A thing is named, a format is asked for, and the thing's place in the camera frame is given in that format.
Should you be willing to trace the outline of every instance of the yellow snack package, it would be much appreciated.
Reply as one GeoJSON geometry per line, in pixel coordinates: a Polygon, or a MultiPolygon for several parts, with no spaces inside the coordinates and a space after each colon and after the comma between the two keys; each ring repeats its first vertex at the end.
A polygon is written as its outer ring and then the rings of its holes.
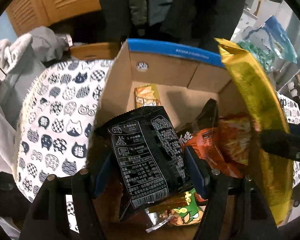
{"type": "MultiPolygon", "coordinates": [[[[275,91],[257,60],[233,42],[225,39],[216,41],[219,43],[221,61],[242,95],[255,127],[259,130],[279,129],[289,132],[275,91]]],[[[258,149],[257,133],[255,138],[257,150],[249,154],[248,171],[265,196],[275,222],[280,224],[289,209],[293,161],[258,149]]]]}
{"type": "Polygon", "coordinates": [[[159,93],[155,84],[145,84],[134,89],[136,108],[142,106],[161,106],[159,93]]]}

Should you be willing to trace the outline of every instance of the cat print fabric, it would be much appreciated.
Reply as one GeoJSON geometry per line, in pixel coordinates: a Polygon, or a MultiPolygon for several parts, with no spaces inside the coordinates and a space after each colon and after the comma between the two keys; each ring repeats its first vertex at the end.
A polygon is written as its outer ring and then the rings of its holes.
{"type": "MultiPolygon", "coordinates": [[[[44,71],[23,118],[18,147],[16,184],[28,200],[34,200],[49,174],[74,175],[85,167],[98,100],[112,60],[57,63],[44,71]]],[[[72,202],[72,196],[66,196],[72,202]]],[[[77,224],[69,215],[71,229],[77,224]]]]}

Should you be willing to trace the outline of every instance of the cardboard box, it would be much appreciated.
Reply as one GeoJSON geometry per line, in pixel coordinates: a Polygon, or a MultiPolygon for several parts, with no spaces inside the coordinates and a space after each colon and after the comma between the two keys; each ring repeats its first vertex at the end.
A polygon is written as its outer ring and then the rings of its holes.
{"type": "MultiPolygon", "coordinates": [[[[135,108],[134,89],[145,83],[156,83],[160,101],[176,130],[192,122],[206,102],[218,101],[219,115],[248,112],[231,76],[221,63],[220,55],[202,49],[169,42],[128,39],[122,46],[107,77],[103,95],[99,100],[96,126],[135,108]],[[138,70],[138,62],[145,62],[147,70],[138,70]]],[[[105,197],[110,206],[119,205],[119,198],[105,197]]],[[[233,198],[228,199],[220,239],[228,237],[233,215],[233,198]]],[[[100,203],[97,213],[106,210],[100,203]]],[[[197,229],[195,226],[167,227],[147,234],[144,228],[130,228],[126,224],[111,225],[101,221],[109,239],[173,239],[190,240],[197,229]]]]}

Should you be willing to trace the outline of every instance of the metal screw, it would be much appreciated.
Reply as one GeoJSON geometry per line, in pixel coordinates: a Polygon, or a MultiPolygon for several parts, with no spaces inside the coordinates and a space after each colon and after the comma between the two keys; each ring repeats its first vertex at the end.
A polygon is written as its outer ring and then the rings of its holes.
{"type": "Polygon", "coordinates": [[[297,152],[296,153],[296,159],[299,159],[300,158],[300,152],[297,152]]]}
{"type": "Polygon", "coordinates": [[[48,181],[52,181],[52,180],[54,180],[55,178],[56,178],[56,176],[53,175],[53,174],[50,174],[50,175],[47,177],[48,181]]]}
{"type": "Polygon", "coordinates": [[[246,176],[244,176],[245,178],[246,178],[246,180],[248,180],[248,181],[252,181],[252,179],[251,179],[251,177],[250,177],[250,175],[246,175],[246,176]]]}
{"type": "Polygon", "coordinates": [[[79,172],[80,172],[81,175],[86,175],[89,172],[89,170],[86,169],[86,168],[83,168],[79,172]]]}
{"type": "Polygon", "coordinates": [[[211,173],[214,174],[214,175],[219,175],[220,171],[218,169],[212,169],[211,173]]]}

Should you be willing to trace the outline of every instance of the black snack package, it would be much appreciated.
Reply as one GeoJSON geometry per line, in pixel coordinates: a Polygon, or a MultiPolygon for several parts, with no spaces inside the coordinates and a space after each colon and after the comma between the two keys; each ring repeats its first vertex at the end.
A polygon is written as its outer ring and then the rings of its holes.
{"type": "Polygon", "coordinates": [[[120,221],[192,187],[178,137],[163,106],[139,107],[95,132],[109,140],[125,185],[120,221]]]}

